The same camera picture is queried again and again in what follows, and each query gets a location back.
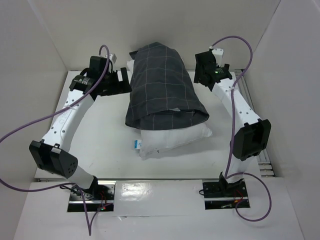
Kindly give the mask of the dark grey checked pillowcase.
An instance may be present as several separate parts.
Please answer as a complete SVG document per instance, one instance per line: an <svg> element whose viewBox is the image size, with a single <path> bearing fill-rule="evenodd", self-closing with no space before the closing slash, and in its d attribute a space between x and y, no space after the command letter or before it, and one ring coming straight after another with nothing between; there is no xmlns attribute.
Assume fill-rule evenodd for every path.
<svg viewBox="0 0 320 240"><path fill-rule="evenodd" d="M125 116L128 127L148 131L184 129L210 117L181 56L160 42L137 51L130 86Z"/></svg>

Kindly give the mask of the white pillow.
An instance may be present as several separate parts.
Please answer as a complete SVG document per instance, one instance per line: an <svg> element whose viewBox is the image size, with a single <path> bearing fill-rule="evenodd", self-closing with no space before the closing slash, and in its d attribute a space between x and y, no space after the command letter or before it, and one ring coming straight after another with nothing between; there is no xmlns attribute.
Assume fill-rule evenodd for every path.
<svg viewBox="0 0 320 240"><path fill-rule="evenodd" d="M134 71L134 60L127 62L131 74ZM190 144L212 135L206 121L188 128L171 130L140 130L141 144L139 155L145 158L159 152L168 151L183 145Z"/></svg>

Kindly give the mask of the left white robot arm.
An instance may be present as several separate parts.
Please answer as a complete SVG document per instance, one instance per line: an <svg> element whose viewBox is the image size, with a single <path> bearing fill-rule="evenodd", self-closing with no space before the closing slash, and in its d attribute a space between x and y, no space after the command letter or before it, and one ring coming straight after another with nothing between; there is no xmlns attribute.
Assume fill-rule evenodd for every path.
<svg viewBox="0 0 320 240"><path fill-rule="evenodd" d="M131 92L127 69L113 68L116 57L92 56L89 67L76 75L70 85L63 106L50 130L40 141L32 141L29 151L37 167L58 175L78 185L81 194L88 200L97 197L99 187L95 176L78 164L78 159L69 153L73 137L88 109L98 96L112 96Z"/></svg>

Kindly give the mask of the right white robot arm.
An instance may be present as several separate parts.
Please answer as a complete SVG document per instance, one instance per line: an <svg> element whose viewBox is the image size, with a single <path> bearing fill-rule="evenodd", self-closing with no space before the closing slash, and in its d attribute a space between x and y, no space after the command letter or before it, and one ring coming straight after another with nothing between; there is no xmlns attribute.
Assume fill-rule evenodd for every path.
<svg viewBox="0 0 320 240"><path fill-rule="evenodd" d="M251 160L267 147L271 123L248 105L229 64L220 65L223 53L223 49L213 48L196 54L194 82L208 87L232 118L231 153L222 172L225 179L218 184L220 194L230 196L236 189L234 182L242 178Z"/></svg>

